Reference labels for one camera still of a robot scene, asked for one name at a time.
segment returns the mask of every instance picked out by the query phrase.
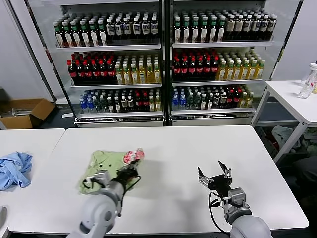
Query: black cable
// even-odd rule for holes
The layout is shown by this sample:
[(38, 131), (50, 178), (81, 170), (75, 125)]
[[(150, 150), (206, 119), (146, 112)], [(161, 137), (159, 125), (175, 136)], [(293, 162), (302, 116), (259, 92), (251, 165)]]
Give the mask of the black cable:
[(224, 234), (226, 234), (226, 235), (229, 235), (229, 234), (230, 234), (229, 232), (225, 232), (223, 229), (220, 228), (220, 226), (218, 226), (217, 222), (215, 221), (215, 219), (214, 219), (214, 217), (213, 217), (212, 210), (211, 210), (211, 206), (212, 206), (215, 202), (217, 202), (218, 200), (215, 199), (214, 201), (210, 202), (210, 197), (211, 197), (212, 194), (213, 194), (213, 192), (210, 192), (209, 195), (208, 195), (208, 207), (209, 207), (209, 212), (210, 212), (210, 215), (211, 215), (211, 219), (212, 219), (214, 225), (215, 225), (222, 233), (224, 233)]

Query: beverage cooler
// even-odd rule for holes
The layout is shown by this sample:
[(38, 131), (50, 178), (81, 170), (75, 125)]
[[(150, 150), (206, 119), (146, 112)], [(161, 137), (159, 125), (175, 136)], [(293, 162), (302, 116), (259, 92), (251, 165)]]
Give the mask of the beverage cooler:
[[(30, 35), (19, 1), (10, 1)], [(249, 124), (301, 5), (300, 0), (25, 3), (79, 127)]]

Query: cardboard box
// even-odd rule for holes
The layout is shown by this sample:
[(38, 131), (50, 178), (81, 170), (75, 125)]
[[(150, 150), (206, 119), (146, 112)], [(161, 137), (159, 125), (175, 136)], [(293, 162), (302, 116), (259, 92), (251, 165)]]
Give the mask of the cardboard box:
[(53, 111), (55, 105), (46, 99), (20, 99), (0, 102), (0, 112), (8, 112), (12, 108), (32, 111), (26, 116), (0, 118), (0, 129), (36, 128)]

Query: plastic bottle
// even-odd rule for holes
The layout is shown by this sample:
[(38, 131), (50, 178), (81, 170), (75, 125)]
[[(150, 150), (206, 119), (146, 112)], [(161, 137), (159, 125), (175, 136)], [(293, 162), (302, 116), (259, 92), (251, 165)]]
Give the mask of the plastic bottle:
[(312, 91), (315, 89), (317, 84), (317, 64), (311, 63), (310, 64), (311, 73), (308, 76), (303, 88), (299, 93), (300, 98), (308, 98)]

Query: blue cloth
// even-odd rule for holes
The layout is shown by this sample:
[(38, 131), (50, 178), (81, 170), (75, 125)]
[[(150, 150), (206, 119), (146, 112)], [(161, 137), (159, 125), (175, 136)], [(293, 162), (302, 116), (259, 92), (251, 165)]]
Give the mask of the blue cloth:
[(0, 190), (6, 190), (13, 184), (28, 186), (31, 182), (24, 173), (31, 170), (31, 159), (32, 155), (20, 152), (0, 157)]

